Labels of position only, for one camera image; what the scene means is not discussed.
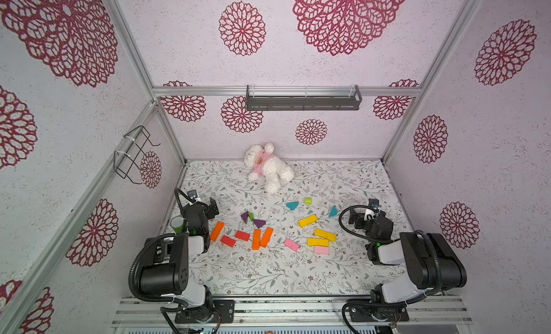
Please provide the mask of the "teal triangle block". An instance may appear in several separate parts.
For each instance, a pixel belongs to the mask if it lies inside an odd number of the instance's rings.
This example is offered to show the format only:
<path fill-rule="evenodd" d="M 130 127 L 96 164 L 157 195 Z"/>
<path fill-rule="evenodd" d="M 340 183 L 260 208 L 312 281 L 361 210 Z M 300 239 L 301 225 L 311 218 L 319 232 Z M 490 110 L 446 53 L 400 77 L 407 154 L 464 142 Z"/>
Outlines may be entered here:
<path fill-rule="evenodd" d="M 295 209 L 297 209 L 299 205 L 299 202 L 298 201 L 295 201 L 295 202 L 288 202 L 286 204 L 286 207 L 290 210 L 290 211 L 294 211 Z"/>
<path fill-rule="evenodd" d="M 329 212 L 329 218 L 335 217 L 338 214 L 338 209 L 336 206 L 333 206 Z"/>

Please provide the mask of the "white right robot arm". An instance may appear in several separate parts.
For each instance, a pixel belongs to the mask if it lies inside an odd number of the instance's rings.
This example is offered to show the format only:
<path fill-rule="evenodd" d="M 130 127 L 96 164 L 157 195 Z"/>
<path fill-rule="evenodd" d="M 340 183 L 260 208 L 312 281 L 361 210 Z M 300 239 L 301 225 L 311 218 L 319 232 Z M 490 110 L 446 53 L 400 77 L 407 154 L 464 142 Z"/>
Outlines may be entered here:
<path fill-rule="evenodd" d="M 392 325 L 408 321 L 409 305 L 466 285 L 466 268 L 442 234 L 415 230 L 392 239 L 394 223 L 377 199 L 343 209 L 338 222 L 348 234 L 367 240 L 368 259 L 374 265 L 406 266 L 405 273 L 372 289 L 369 298 L 342 306 L 342 319 L 352 333 L 357 332 L 354 321 Z"/>

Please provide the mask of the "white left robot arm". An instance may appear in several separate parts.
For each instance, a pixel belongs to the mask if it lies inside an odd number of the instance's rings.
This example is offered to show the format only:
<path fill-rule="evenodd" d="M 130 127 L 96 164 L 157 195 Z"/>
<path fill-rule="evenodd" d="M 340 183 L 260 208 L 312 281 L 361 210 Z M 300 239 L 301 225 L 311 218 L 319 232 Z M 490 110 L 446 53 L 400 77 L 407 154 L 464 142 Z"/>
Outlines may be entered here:
<path fill-rule="evenodd" d="M 144 302 L 161 303 L 159 308 L 173 333 L 178 333 L 171 313 L 191 321 L 206 323 L 216 319 L 218 332 L 222 315 L 216 309 L 212 293 L 205 285 L 190 279 L 189 258 L 208 251 L 211 242 L 210 219 L 219 214 L 215 199 L 179 205 L 183 218 L 182 232 L 148 238 L 129 270 L 128 284 L 132 295 Z M 174 304 L 168 308 L 164 304 Z"/>

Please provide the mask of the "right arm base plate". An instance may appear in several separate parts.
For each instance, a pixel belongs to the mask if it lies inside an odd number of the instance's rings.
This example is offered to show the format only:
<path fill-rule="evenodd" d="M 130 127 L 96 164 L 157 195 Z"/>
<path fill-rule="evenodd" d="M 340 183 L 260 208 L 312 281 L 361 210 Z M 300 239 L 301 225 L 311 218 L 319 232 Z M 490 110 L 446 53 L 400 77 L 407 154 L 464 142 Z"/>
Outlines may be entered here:
<path fill-rule="evenodd" d="M 346 303 L 352 322 L 407 322 L 410 320 L 406 303 L 373 303 L 371 300 L 350 300 Z"/>

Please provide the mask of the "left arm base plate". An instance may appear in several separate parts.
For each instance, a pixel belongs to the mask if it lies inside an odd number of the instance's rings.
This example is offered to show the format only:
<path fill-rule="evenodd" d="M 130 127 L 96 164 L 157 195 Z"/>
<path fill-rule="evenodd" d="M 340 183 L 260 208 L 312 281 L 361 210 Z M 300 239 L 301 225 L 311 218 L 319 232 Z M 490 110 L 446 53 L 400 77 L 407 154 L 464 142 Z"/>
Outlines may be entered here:
<path fill-rule="evenodd" d="M 197 308 L 189 308 L 176 314 L 177 324 L 226 324 L 232 323 L 235 315 L 234 300 L 213 300 Z"/>

